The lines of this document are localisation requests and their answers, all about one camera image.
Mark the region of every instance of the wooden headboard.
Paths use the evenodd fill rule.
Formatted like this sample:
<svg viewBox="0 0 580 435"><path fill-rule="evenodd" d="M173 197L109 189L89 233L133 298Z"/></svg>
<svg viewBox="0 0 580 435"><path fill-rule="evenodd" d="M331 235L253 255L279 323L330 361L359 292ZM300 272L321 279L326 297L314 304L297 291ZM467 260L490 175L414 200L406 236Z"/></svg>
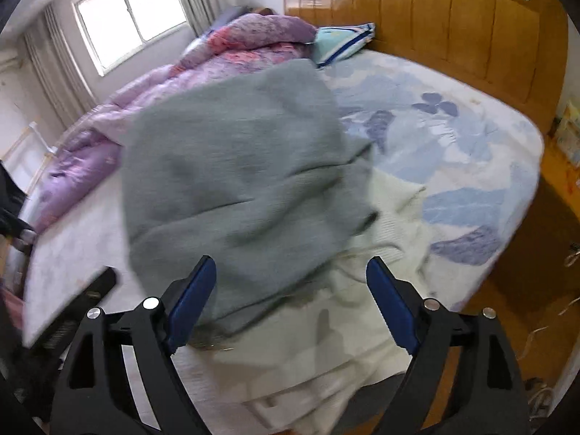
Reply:
<svg viewBox="0 0 580 435"><path fill-rule="evenodd" d="M558 0L284 0L317 26L376 23L369 48L502 100L547 132L562 92L568 20Z"/></svg>

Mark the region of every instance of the metal screw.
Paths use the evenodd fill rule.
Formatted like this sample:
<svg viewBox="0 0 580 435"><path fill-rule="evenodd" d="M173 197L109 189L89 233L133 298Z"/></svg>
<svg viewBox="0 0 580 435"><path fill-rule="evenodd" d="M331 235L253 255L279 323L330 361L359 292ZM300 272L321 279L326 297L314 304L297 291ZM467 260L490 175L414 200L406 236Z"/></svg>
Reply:
<svg viewBox="0 0 580 435"><path fill-rule="evenodd" d="M495 312L495 309L492 309L491 307L485 307L482 313L488 319L495 319L498 316L498 313Z"/></svg>
<svg viewBox="0 0 580 435"><path fill-rule="evenodd" d="M430 311L436 311L441 307L441 303L437 299L425 299L423 305L425 309L429 309Z"/></svg>
<svg viewBox="0 0 580 435"><path fill-rule="evenodd" d="M159 305L159 300L157 298L147 298L143 301L143 307L145 309L155 309Z"/></svg>
<svg viewBox="0 0 580 435"><path fill-rule="evenodd" d="M89 309L89 311L86 313L86 316L89 319L97 319L97 317L100 315L101 315L101 310L98 307L94 307L92 309Z"/></svg>

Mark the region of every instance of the bed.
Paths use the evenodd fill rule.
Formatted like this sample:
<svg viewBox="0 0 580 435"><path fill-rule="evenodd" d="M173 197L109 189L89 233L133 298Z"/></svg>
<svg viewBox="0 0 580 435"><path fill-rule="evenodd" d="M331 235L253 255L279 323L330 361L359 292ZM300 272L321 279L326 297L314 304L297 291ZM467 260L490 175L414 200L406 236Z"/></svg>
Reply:
<svg viewBox="0 0 580 435"><path fill-rule="evenodd" d="M285 0L285 8L317 26L376 23L369 50L320 76L344 130L376 144L375 166L426 185L423 220L434 234L422 273L440 301L461 308L534 197L566 69L564 9L558 0ZM106 311L144 298L127 260L120 181L113 174L41 236L25 294L28 341L103 264L122 283ZM215 433L268 433L244 406L216 402L198 352L185 348L178 359L188 360L181 376Z"/></svg>

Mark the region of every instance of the teal pillow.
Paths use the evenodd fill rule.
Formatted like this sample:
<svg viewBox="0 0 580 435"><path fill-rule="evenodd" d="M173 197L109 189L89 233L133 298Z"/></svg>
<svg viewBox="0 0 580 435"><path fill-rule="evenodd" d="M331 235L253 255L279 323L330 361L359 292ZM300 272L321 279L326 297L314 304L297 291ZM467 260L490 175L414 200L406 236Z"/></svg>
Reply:
<svg viewBox="0 0 580 435"><path fill-rule="evenodd" d="M320 67L349 58L375 37L375 24L320 28L314 39L312 60Z"/></svg>

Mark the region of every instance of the blue gripper pad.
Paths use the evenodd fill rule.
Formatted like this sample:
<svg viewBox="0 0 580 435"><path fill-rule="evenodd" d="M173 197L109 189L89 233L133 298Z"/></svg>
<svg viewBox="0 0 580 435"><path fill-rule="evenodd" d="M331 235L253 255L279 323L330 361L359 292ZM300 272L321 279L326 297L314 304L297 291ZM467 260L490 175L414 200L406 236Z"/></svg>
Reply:
<svg viewBox="0 0 580 435"><path fill-rule="evenodd" d="M167 316L167 337L164 343L170 354L187 343L193 326L214 289L216 276L215 262L204 256L193 272L183 280L186 286Z"/></svg>
<svg viewBox="0 0 580 435"><path fill-rule="evenodd" d="M395 343L414 355L419 348L415 317L422 304L420 294L410 283L397 280L380 257L372 258L366 265L366 284Z"/></svg>

